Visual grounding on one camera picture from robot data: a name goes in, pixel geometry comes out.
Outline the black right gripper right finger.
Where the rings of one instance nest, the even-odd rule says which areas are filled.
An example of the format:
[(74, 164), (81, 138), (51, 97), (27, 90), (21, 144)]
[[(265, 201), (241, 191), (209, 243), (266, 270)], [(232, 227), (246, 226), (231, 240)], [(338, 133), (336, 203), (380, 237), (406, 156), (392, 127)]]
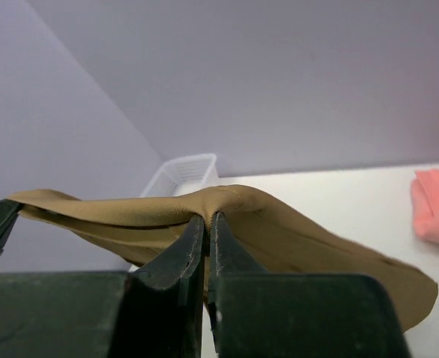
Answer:
[(219, 357), (409, 357), (392, 303), (362, 274), (274, 274), (213, 219), (208, 309)]

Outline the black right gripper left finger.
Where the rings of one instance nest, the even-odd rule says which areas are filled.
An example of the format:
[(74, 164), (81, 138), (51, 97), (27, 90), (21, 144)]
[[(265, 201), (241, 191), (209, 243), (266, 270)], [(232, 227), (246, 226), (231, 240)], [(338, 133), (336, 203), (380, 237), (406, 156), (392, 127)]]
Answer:
[(0, 357), (198, 357), (205, 223), (133, 271), (0, 274)]

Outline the pink skirt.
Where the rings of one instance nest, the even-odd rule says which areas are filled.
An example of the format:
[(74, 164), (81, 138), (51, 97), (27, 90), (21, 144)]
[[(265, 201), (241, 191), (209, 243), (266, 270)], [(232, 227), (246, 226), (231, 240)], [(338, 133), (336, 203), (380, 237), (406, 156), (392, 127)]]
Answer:
[(411, 182), (412, 223), (415, 234), (439, 244), (439, 169), (415, 172)]

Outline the olive brown skirt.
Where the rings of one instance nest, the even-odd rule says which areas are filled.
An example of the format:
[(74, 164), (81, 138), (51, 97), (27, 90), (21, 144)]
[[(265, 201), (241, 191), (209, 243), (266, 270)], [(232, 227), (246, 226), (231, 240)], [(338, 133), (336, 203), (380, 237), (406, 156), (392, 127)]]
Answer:
[(387, 290), (403, 330), (432, 311), (438, 284), (418, 268), (341, 238), (274, 196), (242, 186), (213, 186), (178, 197), (82, 201), (51, 189), (17, 192), (20, 215), (62, 227), (141, 266), (180, 237), (193, 216), (212, 231), (223, 213), (243, 247), (275, 272), (356, 273)]

